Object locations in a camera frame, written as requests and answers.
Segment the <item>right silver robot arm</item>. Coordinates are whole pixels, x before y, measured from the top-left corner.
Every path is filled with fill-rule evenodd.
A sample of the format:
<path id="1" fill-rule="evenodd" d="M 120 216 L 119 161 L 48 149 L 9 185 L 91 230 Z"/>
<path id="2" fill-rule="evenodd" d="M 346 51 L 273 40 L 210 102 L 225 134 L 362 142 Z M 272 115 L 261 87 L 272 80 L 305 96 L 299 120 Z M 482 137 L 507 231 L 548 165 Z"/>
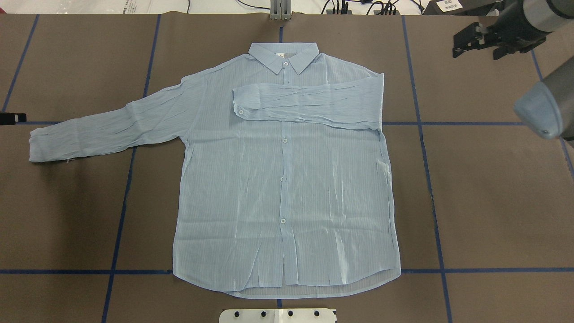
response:
<path id="1" fill-rule="evenodd" d="M 560 29 L 573 26 L 571 0 L 513 0 L 496 22 L 473 22 L 453 35 L 452 57 L 492 48 L 495 61 L 514 53 L 527 53 Z M 573 145 L 573 58 L 540 72 L 540 80 L 514 104 L 519 119 L 539 137 L 561 139 Z"/>

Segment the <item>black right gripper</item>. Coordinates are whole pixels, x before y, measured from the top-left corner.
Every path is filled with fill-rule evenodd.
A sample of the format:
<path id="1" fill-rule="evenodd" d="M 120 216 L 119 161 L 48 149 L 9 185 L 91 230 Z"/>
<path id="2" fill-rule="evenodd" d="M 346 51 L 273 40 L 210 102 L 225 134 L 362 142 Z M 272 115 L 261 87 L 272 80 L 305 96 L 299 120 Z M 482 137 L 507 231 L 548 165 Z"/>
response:
<path id="1" fill-rule="evenodd" d="M 497 21 L 483 30 L 483 24 L 473 22 L 453 36 L 452 57 L 458 58 L 467 51 L 494 47 L 495 61 L 515 53 L 527 53 L 545 42 L 545 31 L 527 21 Z"/>

